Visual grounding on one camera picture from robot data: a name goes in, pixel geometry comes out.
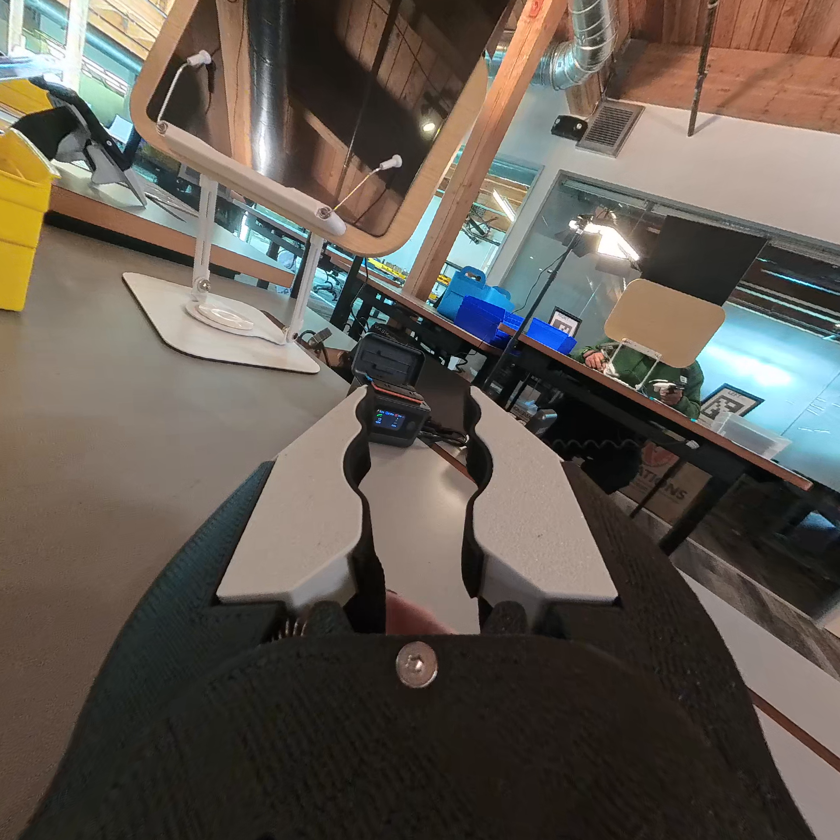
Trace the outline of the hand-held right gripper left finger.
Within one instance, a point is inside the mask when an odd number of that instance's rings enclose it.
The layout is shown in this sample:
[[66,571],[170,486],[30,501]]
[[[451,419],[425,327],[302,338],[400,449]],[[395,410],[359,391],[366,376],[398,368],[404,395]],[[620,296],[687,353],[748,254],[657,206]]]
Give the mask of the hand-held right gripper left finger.
[[361,482],[371,469],[373,397],[357,388],[275,458],[216,596],[281,603],[300,616],[339,603],[360,633],[383,634],[385,576]]

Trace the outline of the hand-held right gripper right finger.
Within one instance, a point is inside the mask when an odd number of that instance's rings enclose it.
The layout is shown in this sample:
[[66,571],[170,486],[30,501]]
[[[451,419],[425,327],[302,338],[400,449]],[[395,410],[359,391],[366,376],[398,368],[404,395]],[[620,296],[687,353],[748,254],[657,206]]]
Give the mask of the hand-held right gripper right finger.
[[559,604],[613,606],[616,585],[562,458],[475,386],[465,397],[461,575],[468,595],[515,602],[530,629]]

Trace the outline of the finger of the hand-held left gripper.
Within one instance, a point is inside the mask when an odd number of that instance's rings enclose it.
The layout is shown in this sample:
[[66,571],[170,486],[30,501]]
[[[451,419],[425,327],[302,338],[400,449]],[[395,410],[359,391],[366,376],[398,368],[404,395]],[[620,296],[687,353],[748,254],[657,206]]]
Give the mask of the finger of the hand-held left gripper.
[[115,184],[127,187],[142,207],[147,207],[144,181],[131,167],[116,141],[86,140],[84,156],[90,167],[91,183],[96,186]]

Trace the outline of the yellow plastic bin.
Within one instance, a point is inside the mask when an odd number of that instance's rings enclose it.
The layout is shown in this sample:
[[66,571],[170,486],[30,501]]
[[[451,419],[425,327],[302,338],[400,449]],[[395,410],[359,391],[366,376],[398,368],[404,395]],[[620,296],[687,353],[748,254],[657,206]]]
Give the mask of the yellow plastic bin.
[[1,309],[25,307],[44,215],[60,174],[23,134],[1,132]]

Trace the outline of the silver duct elbow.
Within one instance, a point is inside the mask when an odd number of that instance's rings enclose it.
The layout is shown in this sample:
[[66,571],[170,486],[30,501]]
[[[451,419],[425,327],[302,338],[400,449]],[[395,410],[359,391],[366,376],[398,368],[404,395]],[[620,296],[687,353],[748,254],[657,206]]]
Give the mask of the silver duct elbow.
[[610,59],[617,35],[613,1],[569,1],[572,26],[569,41],[546,48],[530,85],[555,91],[580,86]]

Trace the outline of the cardboard box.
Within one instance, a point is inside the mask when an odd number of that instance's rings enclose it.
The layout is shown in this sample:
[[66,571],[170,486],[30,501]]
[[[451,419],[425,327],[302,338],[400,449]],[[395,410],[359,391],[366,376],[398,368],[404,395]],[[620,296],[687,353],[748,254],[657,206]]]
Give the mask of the cardboard box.
[[710,476],[650,441],[641,447],[640,457],[635,478],[619,492],[638,504],[666,476],[667,480],[648,499],[644,509],[666,523],[674,524],[694,502]]

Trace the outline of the white mirror stand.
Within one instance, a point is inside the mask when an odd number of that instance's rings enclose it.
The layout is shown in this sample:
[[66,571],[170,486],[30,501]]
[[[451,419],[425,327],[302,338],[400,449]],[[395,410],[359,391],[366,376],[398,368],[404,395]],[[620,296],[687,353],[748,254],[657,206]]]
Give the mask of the white mirror stand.
[[[346,233],[346,223],[327,204],[279,185],[168,121],[158,121],[155,128],[169,144],[173,156],[199,171],[202,193],[192,286],[187,288],[136,272],[122,276],[154,330],[170,348],[197,359],[305,375],[319,373],[320,364],[300,346],[297,336],[302,331],[322,248]],[[301,286],[283,328],[270,321],[263,311],[211,292],[209,258],[219,184],[231,186],[263,206],[296,219],[310,232]]]

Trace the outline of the brown edged work table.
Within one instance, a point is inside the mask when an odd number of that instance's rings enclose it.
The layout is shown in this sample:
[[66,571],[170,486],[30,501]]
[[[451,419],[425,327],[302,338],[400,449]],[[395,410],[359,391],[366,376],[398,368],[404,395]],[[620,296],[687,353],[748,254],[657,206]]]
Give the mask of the brown edged work table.
[[[333,248],[327,249],[327,255],[346,275],[331,324],[341,329],[349,327],[351,338],[357,340],[372,312],[383,313],[447,360],[466,359],[472,351],[482,354],[485,362],[478,369],[474,384],[485,385],[493,381],[492,371],[501,355],[499,348],[443,318],[384,276],[377,273],[368,276],[362,257],[340,255]],[[811,480],[754,454],[661,402],[595,373],[529,336],[518,341],[518,348],[519,356],[512,363],[524,373],[580,399],[656,446],[667,449],[680,464],[693,465],[709,475],[706,485],[659,541],[659,547],[666,554],[675,552],[688,539],[743,476],[784,482],[802,492],[813,488]]]

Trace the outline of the small blue plastic bin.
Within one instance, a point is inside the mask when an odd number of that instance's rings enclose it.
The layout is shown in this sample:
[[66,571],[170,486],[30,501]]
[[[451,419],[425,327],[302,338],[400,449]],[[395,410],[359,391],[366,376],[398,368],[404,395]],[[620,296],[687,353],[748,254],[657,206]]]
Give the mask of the small blue plastic bin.
[[522,322],[522,317],[504,307],[473,296],[464,297],[455,315],[456,326],[475,336],[480,342],[500,350],[508,344],[512,336],[502,327],[516,331]]
[[[507,313],[497,329],[497,344],[504,347],[522,323],[522,318]],[[526,336],[532,341],[562,354],[570,354],[577,345],[576,339],[568,333],[536,318],[528,321],[527,328],[521,331],[521,336]]]

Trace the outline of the clear plastic container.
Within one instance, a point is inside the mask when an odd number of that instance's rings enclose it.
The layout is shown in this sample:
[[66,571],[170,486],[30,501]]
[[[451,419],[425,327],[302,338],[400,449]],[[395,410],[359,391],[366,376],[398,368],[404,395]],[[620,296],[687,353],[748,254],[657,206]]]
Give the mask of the clear plastic container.
[[734,413],[721,413],[711,428],[735,445],[768,460],[776,459],[791,444],[789,438],[773,433]]

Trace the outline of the wood framed mirror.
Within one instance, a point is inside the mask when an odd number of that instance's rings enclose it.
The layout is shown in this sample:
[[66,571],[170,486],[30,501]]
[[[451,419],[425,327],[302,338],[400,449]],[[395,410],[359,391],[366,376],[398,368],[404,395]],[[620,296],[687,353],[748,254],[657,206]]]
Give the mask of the wood framed mirror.
[[419,225],[514,3],[174,2],[130,100],[156,150],[360,256]]

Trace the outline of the studio light on tripod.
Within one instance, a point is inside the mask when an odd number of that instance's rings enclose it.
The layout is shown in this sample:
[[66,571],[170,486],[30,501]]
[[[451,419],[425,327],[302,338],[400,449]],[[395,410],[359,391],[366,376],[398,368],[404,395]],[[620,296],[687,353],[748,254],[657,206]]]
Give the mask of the studio light on tripod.
[[535,290],[537,289],[541,279],[545,279],[543,285],[539,289],[539,293],[534,298],[531,298],[531,292],[526,295],[525,303],[530,302],[531,305],[524,309],[522,321],[519,323],[512,336],[508,339],[507,344],[503,347],[498,361],[494,363],[490,372],[486,374],[481,386],[483,393],[487,395],[491,394],[491,386],[494,379],[497,374],[501,372],[508,360],[508,357],[512,355],[520,337],[524,334],[525,330],[532,322],[542,299],[546,296],[552,284],[555,282],[569,255],[575,254],[578,258],[581,258],[590,253],[596,253],[604,235],[607,235],[608,241],[613,242],[618,252],[617,259],[626,261],[631,268],[641,268],[640,259],[642,256],[633,246],[630,246],[628,240],[625,239],[614,224],[608,223],[607,217],[597,219],[594,214],[581,214],[577,216],[570,223],[570,226],[566,228],[565,233],[560,235],[560,242],[565,244],[564,251],[548,266],[539,271],[537,279],[532,284],[532,290]]

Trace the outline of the black flat panel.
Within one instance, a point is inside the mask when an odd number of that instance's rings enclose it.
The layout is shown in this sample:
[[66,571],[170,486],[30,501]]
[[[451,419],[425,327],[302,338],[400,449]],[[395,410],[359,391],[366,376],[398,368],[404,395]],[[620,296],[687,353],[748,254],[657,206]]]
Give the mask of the black flat panel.
[[767,243],[763,236],[668,215],[640,276],[721,306]]

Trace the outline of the wooden post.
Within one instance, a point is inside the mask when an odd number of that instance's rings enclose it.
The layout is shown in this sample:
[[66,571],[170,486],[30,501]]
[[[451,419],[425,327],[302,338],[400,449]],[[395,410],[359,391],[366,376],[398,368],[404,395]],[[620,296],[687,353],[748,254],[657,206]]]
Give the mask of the wooden post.
[[533,1],[520,15],[507,53],[406,279],[405,294],[422,303],[427,301],[445,265],[567,7],[565,1]]

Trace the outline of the wall vent grille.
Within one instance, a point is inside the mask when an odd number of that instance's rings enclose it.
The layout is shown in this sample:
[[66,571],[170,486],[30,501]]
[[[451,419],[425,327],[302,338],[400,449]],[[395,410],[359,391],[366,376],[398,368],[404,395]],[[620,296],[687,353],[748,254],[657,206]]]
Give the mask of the wall vent grille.
[[603,99],[576,142],[576,148],[616,158],[644,111],[643,104]]

